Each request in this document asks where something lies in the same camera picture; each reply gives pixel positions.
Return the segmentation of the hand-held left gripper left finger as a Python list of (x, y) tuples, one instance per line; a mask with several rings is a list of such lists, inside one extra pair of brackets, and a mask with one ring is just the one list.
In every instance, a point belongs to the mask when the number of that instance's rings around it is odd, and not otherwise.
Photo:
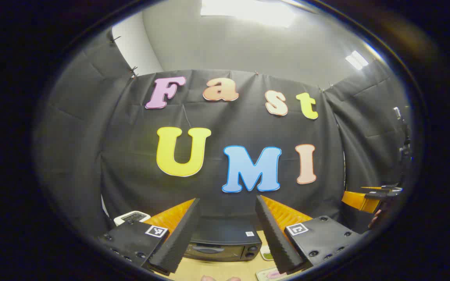
[(200, 219), (200, 199), (190, 199), (144, 222), (128, 219), (97, 240), (135, 268), (175, 273)]

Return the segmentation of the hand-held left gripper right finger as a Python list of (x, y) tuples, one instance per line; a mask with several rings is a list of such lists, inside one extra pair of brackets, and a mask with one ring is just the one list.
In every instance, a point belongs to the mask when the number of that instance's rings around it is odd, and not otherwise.
[(280, 273), (317, 267), (361, 239), (328, 216), (312, 218), (266, 196), (256, 197), (255, 211)]

